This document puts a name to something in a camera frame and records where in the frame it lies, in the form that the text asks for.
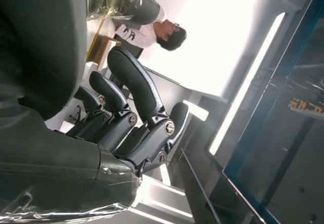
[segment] man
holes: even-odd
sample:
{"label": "man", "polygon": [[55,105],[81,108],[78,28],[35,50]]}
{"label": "man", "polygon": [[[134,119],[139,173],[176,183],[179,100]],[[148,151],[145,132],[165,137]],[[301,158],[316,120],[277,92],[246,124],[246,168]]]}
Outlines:
{"label": "man", "polygon": [[119,23],[115,32],[121,39],[139,48],[148,48],[158,43],[168,51],[180,47],[187,38],[185,29],[166,19],[166,12],[163,8],[154,22],[142,25],[139,30]]}

